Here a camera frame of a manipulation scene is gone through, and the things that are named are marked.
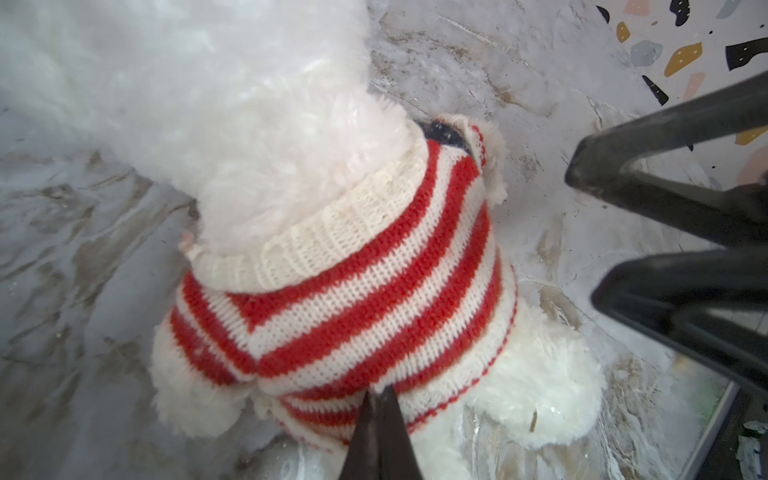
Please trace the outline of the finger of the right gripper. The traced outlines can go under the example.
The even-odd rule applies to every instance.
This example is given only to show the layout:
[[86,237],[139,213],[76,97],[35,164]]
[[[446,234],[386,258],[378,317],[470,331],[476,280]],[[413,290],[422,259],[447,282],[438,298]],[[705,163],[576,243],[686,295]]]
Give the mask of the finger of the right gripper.
[[717,190],[690,147],[767,123],[767,76],[756,75],[580,141],[568,186],[722,246],[767,240],[767,188]]
[[663,254],[615,266],[593,307],[756,396],[767,393],[767,337],[726,313],[767,310],[767,248]]

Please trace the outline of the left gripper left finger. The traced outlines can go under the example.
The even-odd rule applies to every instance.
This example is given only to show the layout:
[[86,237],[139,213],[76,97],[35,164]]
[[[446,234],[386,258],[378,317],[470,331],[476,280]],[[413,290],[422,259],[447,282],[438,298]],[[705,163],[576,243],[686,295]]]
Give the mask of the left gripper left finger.
[[376,480],[380,473],[379,397],[367,392],[339,480]]

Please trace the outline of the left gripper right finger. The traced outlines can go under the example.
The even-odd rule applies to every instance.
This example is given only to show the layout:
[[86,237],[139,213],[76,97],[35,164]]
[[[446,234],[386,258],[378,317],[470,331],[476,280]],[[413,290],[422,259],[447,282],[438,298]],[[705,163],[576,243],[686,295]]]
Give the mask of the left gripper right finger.
[[388,386],[378,399],[378,478],[422,480],[394,387]]

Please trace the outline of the red white striped sweater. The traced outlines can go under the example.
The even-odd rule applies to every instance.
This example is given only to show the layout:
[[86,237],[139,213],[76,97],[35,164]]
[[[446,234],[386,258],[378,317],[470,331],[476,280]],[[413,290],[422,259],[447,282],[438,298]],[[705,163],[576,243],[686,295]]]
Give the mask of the red white striped sweater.
[[411,153],[254,252],[187,244],[153,353],[164,420],[213,437],[252,404],[336,449],[367,391],[393,387],[415,430],[490,372],[520,303],[490,216],[504,141],[461,115],[414,133]]

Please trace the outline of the white teddy bear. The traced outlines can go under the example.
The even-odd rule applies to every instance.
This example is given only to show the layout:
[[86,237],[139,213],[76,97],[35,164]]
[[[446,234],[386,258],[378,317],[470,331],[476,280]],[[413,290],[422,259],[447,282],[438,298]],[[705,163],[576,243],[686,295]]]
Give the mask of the white teddy bear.
[[[458,115],[414,120],[370,92],[369,25],[362,1],[5,1],[1,89],[193,197],[187,259],[189,243],[244,255],[411,153],[416,126]],[[469,477],[465,407],[528,448],[570,444],[599,417],[598,361],[576,330],[526,303],[515,275],[519,311],[490,372],[407,426],[428,479]]]

